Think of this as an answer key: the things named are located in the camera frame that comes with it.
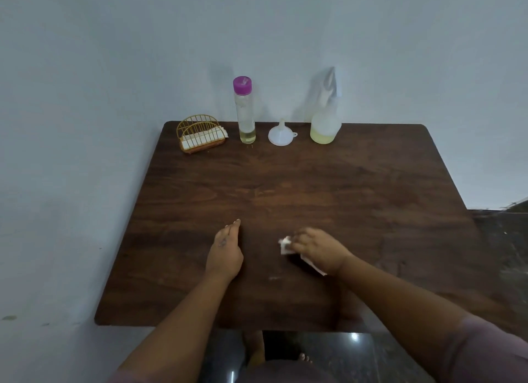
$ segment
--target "yellow liquid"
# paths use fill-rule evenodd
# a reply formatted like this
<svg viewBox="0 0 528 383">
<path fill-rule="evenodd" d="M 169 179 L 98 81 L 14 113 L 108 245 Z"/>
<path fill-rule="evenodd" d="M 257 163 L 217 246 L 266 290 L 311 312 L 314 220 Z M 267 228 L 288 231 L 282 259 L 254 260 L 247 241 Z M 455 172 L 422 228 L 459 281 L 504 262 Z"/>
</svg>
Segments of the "yellow liquid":
<svg viewBox="0 0 528 383">
<path fill-rule="evenodd" d="M 253 129 L 253 132 L 250 132 L 250 133 L 244 133 L 243 131 L 239 130 L 239 133 L 240 133 L 240 140 L 244 144 L 251 144 L 257 138 L 257 130 L 256 129 Z"/>
<path fill-rule="evenodd" d="M 322 134 L 317 133 L 315 129 L 313 128 L 313 126 L 310 129 L 310 137 L 312 138 L 313 141 L 319 144 L 328 144 L 328 143 L 331 143 L 335 139 L 335 135 L 323 136 Z"/>
</svg>

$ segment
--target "purple cap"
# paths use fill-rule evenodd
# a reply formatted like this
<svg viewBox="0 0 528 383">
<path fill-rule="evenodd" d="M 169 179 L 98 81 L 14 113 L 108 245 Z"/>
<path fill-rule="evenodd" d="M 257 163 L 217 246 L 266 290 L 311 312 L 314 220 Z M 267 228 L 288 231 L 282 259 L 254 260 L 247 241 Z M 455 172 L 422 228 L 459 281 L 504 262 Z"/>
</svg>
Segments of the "purple cap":
<svg viewBox="0 0 528 383">
<path fill-rule="evenodd" d="M 247 76 L 238 76 L 233 80 L 234 92 L 238 95 L 251 94 L 251 79 Z"/>
</svg>

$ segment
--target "dark brown tabletop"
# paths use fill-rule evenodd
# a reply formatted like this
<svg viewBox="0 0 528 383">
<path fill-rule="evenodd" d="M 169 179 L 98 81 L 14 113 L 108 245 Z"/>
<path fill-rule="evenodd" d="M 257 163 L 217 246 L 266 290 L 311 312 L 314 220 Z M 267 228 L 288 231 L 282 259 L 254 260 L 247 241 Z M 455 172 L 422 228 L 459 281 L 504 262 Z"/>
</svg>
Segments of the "dark brown tabletop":
<svg viewBox="0 0 528 383">
<path fill-rule="evenodd" d="M 344 124 L 334 142 L 298 137 L 284 147 L 257 123 L 243 144 L 223 122 L 225 144 L 195 154 L 167 122 L 96 313 L 96 323 L 155 326 L 201 279 L 215 233 L 241 218 L 244 264 L 222 301 L 224 328 L 366 331 L 361 304 L 332 277 L 281 256 L 277 241 L 321 228 L 358 257 L 504 319 L 498 262 L 480 238 L 427 129 Z"/>
</svg>

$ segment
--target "floor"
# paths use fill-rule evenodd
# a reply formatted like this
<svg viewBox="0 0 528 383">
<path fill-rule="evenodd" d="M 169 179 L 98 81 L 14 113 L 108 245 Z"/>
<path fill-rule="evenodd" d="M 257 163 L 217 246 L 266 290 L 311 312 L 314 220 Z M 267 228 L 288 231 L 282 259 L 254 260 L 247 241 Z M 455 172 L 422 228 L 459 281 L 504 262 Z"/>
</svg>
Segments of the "floor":
<svg viewBox="0 0 528 383">
<path fill-rule="evenodd" d="M 528 337 L 528 213 L 472 211 L 492 251 L 498 254 L 504 294 Z M 211 335 L 200 382 L 233 383 L 244 362 L 240 331 Z M 300 351 L 339 382 L 408 382 L 434 380 L 414 362 L 390 333 L 265 332 L 266 358 L 290 359 Z"/>
</svg>

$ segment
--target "person's left hand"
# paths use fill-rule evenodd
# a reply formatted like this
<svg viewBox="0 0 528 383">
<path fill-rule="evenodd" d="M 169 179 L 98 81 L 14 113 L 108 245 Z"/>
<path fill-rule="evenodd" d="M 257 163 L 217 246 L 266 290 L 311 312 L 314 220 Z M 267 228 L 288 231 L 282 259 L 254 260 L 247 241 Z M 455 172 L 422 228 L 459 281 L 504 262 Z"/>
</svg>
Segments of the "person's left hand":
<svg viewBox="0 0 528 383">
<path fill-rule="evenodd" d="M 239 226 L 240 219 L 237 219 L 216 233 L 205 264 L 206 276 L 216 276 L 229 283 L 240 272 L 244 256 L 238 246 Z"/>
</svg>

